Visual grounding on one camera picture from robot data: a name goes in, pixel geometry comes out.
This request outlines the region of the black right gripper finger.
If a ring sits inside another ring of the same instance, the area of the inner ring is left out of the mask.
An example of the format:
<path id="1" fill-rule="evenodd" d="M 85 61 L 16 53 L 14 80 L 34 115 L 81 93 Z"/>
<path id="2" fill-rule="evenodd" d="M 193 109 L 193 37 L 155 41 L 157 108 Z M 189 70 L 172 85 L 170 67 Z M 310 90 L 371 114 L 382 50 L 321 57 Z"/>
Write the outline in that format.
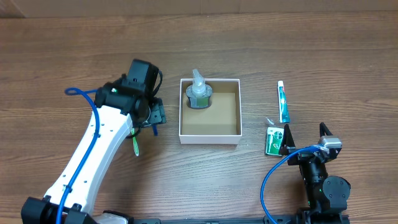
<path id="1" fill-rule="evenodd" d="M 322 136 L 332 136 L 332 135 L 333 134 L 327 128 L 326 124 L 324 122 L 320 123 L 320 137 L 322 137 Z"/>
<path id="2" fill-rule="evenodd" d="M 295 143 L 290 131 L 289 125 L 285 124 L 282 142 L 279 148 L 279 154 L 288 156 L 295 151 Z"/>

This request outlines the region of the blue disposable razor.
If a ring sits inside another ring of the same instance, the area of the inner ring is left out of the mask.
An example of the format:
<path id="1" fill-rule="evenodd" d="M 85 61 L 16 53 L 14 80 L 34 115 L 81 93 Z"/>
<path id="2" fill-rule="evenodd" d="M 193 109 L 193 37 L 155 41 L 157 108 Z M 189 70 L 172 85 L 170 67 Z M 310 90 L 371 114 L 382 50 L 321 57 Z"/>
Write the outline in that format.
<path id="1" fill-rule="evenodd" d="M 157 126 L 156 125 L 152 126 L 152 130 L 153 130 L 154 136 L 158 136 L 158 130 L 157 130 Z"/>

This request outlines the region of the green toothbrush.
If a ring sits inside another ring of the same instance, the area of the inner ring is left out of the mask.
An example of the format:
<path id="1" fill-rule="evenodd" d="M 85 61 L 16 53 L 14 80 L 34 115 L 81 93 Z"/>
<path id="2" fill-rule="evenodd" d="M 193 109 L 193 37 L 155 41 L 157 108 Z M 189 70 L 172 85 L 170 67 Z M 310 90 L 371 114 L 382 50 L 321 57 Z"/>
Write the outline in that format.
<path id="1" fill-rule="evenodd" d="M 136 129 L 133 128 L 133 129 L 131 130 L 133 150 L 134 150 L 134 153 L 135 153 L 135 155 L 136 155 L 137 157 L 139 156 L 139 146 L 138 146 L 138 143 L 137 143 L 136 136 L 137 136 L 137 134 L 139 134 L 139 133 L 140 133 L 140 129 L 138 129 L 138 130 L 136 131 Z"/>

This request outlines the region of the clear soap pump bottle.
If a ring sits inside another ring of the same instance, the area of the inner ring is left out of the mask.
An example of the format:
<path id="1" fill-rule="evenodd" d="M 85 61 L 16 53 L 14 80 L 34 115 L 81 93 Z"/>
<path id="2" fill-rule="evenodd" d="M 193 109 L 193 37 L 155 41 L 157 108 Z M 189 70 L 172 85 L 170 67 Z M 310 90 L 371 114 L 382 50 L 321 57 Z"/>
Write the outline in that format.
<path id="1" fill-rule="evenodd" d="M 211 106 L 213 89 L 206 84 L 204 77 L 197 69 L 192 70 L 193 81 L 186 89 L 188 107 L 195 110 L 206 109 Z"/>

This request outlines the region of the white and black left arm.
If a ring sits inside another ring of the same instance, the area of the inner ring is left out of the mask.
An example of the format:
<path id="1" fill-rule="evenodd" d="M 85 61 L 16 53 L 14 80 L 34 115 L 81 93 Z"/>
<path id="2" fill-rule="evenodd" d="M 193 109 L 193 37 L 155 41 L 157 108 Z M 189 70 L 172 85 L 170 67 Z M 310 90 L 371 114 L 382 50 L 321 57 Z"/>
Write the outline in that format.
<path id="1" fill-rule="evenodd" d="M 91 91 L 71 87 L 66 95 L 83 96 L 92 109 L 88 127 L 60 177 L 42 199 L 29 197 L 21 210 L 23 224 L 133 223 L 133 217 L 105 210 L 94 216 L 99 187 L 120 145 L 142 129 L 166 122 L 156 94 L 163 74 L 158 67 L 134 59 L 129 71 Z"/>

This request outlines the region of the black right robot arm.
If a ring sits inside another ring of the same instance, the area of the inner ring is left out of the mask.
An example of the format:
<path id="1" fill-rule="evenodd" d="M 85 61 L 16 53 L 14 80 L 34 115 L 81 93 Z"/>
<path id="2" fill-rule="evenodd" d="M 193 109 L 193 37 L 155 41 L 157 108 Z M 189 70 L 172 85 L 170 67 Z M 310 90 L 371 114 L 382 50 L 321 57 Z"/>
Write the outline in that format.
<path id="1" fill-rule="evenodd" d="M 315 151 L 300 152 L 289 126 L 284 126 L 279 152 L 289 157 L 288 165 L 299 166 L 308 199 L 308 207 L 298 209 L 292 223 L 349 223 L 342 212 L 347 209 L 351 185 L 342 177 L 328 175 L 325 166 L 337 158 L 342 146 L 341 140 L 320 123 L 320 139 Z"/>

